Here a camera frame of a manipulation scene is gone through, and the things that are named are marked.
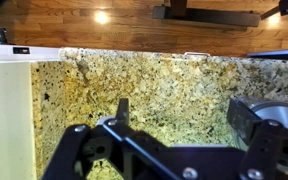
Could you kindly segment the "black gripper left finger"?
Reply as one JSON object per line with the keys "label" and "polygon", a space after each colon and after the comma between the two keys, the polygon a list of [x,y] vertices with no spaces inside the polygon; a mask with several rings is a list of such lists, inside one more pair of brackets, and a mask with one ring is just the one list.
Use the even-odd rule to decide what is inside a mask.
{"label": "black gripper left finger", "polygon": [[122,98],[119,100],[115,119],[118,122],[123,122],[126,125],[129,124],[129,100],[127,98]]}

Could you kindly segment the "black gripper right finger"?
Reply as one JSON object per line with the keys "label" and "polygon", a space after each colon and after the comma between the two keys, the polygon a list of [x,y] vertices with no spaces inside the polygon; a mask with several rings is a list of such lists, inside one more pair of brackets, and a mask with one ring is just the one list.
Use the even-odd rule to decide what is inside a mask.
{"label": "black gripper right finger", "polygon": [[233,98],[229,101],[227,122],[233,130],[235,139],[249,146],[262,119],[241,99]]}

